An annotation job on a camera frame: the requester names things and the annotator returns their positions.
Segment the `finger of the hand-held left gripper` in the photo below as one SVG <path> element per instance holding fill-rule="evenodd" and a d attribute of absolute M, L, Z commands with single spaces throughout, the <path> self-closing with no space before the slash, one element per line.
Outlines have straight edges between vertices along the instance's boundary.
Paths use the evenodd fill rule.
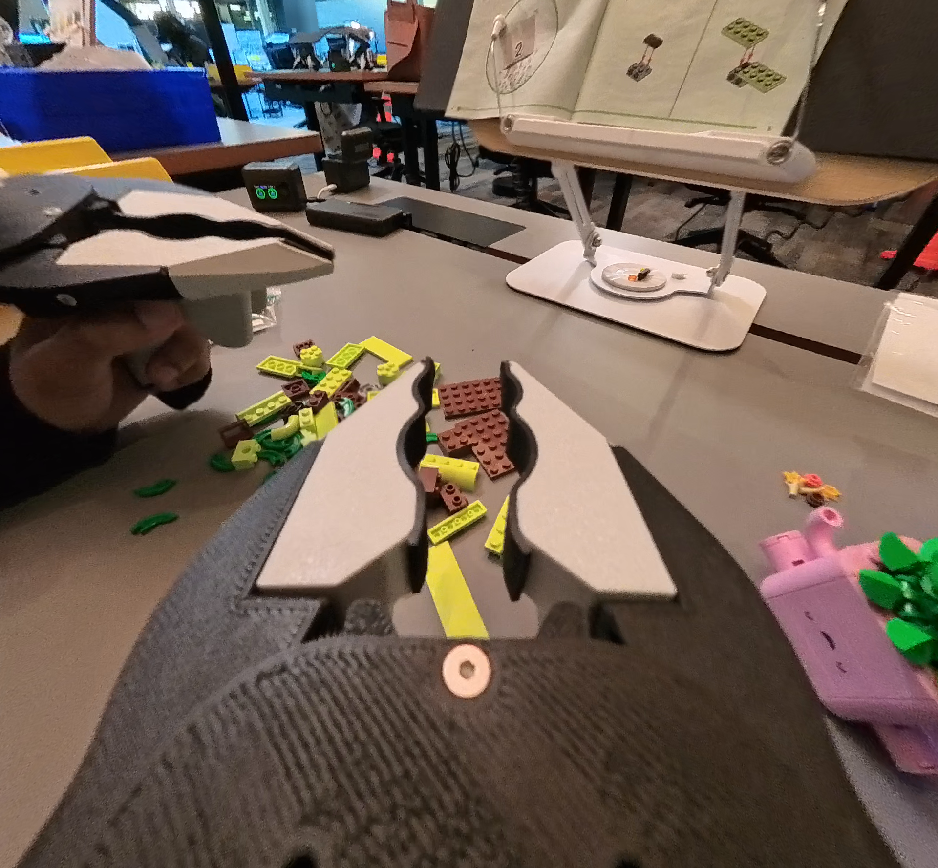
<path fill-rule="evenodd" d="M 207 299 L 329 275 L 334 258 L 329 244 L 286 227 L 263 227 L 252 240 L 226 239 L 219 229 L 187 240 L 117 229 L 72 243 L 56 263 L 68 269 L 164 269 L 181 298 Z"/>
<path fill-rule="evenodd" d="M 178 243 L 190 259 L 240 254 L 280 244 L 303 257 L 333 260 L 333 248 L 278 219 L 230 201 L 203 194 L 133 189 L 116 200 L 96 203 L 96 229 L 142 233 Z"/>

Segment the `large brown studded plate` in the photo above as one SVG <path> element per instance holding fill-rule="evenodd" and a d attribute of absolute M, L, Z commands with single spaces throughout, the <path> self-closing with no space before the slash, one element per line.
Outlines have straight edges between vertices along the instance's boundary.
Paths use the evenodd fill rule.
<path fill-rule="evenodd" d="M 442 384 L 435 388 L 445 420 L 473 417 L 502 408 L 500 377 Z"/>
<path fill-rule="evenodd" d="M 437 435 L 437 444 L 449 456 L 471 452 L 486 475 L 495 480 L 515 470 L 507 453 L 509 421 L 491 410 L 461 420 Z"/>

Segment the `pile of toy bricks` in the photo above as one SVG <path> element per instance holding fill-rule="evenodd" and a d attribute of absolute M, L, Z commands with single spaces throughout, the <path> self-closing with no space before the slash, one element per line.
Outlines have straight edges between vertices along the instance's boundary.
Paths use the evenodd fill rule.
<path fill-rule="evenodd" d="M 269 357 L 258 365 L 260 372 L 293 379 L 283 384 L 281 393 L 266 397 L 237 415 L 234 435 L 239 441 L 229 458 L 223 455 L 215 458 L 214 467 L 239 471 L 265 460 L 282 469 L 289 461 L 299 459 L 310 470 L 319 443 L 367 401 L 379 398 L 415 361 L 375 338 L 361 345 L 348 344 L 327 360 L 319 348 L 308 345 L 300 357 L 299 361 Z M 435 395 L 439 386 L 437 370 L 435 365 L 431 407 L 425 418 L 426 452 L 416 471 L 427 492 L 428 548 L 442 542 L 452 544 L 455 538 L 483 525 L 488 518 L 485 504 L 472 497 L 479 474 L 489 478 L 475 456 L 471 452 L 449 456 L 437 444 L 438 433 L 471 418 L 445 420 Z M 270 528 L 261 530 L 262 548 L 254 557 L 256 572 L 252 575 L 252 592 L 260 597 L 281 601 L 311 597 L 263 595 L 256 589 L 257 575 L 292 504 Z M 335 609 L 351 605 L 326 602 Z"/>

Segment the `white monitor stand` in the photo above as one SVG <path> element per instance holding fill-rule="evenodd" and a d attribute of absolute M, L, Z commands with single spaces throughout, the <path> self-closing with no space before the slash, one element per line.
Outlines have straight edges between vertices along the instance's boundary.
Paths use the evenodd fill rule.
<path fill-rule="evenodd" d="M 811 79 L 823 51 L 810 67 L 784 135 L 674 133 L 502 113 L 472 121 L 489 121 L 507 150 L 551 164 L 576 228 L 571 240 L 512 271 L 510 288 L 700 351 L 722 354 L 742 346 L 767 295 L 757 282 L 733 275 L 746 196 L 758 190 L 781 193 L 785 186 L 807 188 L 821 157 L 834 154 L 815 152 L 803 140 Z M 577 174 L 587 165 L 728 189 L 716 261 L 704 265 L 693 256 L 647 254 L 600 230 Z M 629 284 L 632 266 L 653 272 L 643 284 Z"/>

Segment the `toy instruction booklet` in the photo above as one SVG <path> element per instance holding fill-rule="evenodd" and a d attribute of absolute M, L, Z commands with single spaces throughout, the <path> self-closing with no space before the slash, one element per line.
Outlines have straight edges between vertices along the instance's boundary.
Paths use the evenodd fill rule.
<path fill-rule="evenodd" d="M 474 0 L 447 114 L 784 135 L 848 0 Z"/>

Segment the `black charger with green display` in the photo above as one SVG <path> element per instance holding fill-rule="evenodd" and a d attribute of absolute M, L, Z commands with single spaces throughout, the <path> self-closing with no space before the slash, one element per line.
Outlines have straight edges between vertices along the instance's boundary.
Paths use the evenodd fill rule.
<path fill-rule="evenodd" d="M 241 177 L 250 204 L 258 213 L 298 213 L 309 202 L 302 172 L 293 161 L 247 163 Z"/>

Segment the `blue storage bin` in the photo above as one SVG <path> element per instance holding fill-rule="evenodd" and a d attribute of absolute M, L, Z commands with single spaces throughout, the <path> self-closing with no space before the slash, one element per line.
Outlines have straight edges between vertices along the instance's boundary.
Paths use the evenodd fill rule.
<path fill-rule="evenodd" d="M 21 142 L 94 138 L 109 153 L 214 144 L 203 70 L 56 72 L 4 67 L 1 120 Z"/>

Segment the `lime flat tile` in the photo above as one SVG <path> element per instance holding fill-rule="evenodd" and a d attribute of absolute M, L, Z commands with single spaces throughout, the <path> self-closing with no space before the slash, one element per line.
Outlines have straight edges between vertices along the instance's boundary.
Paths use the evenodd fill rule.
<path fill-rule="evenodd" d="M 426 586 L 446 638 L 489 638 L 488 629 L 449 542 L 428 548 Z"/>

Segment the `black ribbed power brick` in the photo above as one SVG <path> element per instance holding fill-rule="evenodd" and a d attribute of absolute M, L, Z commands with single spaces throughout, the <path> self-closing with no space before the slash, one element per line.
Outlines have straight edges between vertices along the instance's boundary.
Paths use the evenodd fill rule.
<path fill-rule="evenodd" d="M 308 202 L 305 210 L 311 227 L 333 229 L 369 238 L 385 238 L 412 227 L 412 218 L 399 207 L 366 204 L 334 197 Z"/>

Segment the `black adapter box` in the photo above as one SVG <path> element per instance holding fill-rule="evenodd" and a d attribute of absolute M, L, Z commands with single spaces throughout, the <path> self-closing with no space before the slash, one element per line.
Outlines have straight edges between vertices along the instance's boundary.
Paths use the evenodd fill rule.
<path fill-rule="evenodd" d="M 341 133 L 339 151 L 322 159 L 325 187 L 331 194 L 348 194 L 369 186 L 372 132 L 358 126 Z"/>

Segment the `black pillar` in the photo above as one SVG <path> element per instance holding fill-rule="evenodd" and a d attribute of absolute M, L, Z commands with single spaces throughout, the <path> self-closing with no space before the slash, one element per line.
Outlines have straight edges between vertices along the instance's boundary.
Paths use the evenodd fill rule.
<path fill-rule="evenodd" d="M 228 50 L 224 31 L 221 27 L 220 15 L 215 0 L 196 0 L 202 12 L 205 30 L 214 63 L 217 68 L 217 78 L 224 98 L 228 117 L 242 123 L 250 118 L 244 105 L 243 94 L 238 85 L 235 67 Z"/>

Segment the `small tan toy piece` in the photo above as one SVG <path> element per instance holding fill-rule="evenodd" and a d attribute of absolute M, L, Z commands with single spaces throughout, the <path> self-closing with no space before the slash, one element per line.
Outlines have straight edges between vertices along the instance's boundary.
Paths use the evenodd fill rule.
<path fill-rule="evenodd" d="M 803 499 L 811 508 L 831 505 L 841 498 L 841 492 L 837 487 L 825 483 L 815 473 L 783 471 L 781 479 L 790 499 Z"/>

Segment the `brown bag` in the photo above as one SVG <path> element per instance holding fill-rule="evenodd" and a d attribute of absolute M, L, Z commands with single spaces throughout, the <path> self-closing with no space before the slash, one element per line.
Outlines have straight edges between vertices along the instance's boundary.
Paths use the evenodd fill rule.
<path fill-rule="evenodd" d="M 416 83 L 428 53 L 436 10 L 415 0 L 386 0 L 384 37 L 386 79 Z"/>

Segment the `black office chair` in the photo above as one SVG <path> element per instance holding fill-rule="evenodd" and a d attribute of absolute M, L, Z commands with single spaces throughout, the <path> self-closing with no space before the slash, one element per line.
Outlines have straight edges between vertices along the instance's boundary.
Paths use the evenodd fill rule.
<path fill-rule="evenodd" d="M 490 149 L 483 151 L 485 153 L 481 156 L 496 165 L 495 177 L 491 182 L 493 194 L 510 199 L 510 206 L 516 209 L 570 219 L 565 207 L 545 202 L 538 195 L 538 181 L 551 181 L 554 178 L 549 162 L 504 155 Z"/>

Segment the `laminated paper sheet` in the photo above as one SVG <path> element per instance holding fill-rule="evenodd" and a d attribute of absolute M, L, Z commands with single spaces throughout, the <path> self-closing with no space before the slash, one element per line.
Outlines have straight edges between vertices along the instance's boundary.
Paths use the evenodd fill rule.
<path fill-rule="evenodd" d="M 857 388 L 937 416 L 937 300 L 898 292 L 885 303 Z"/>

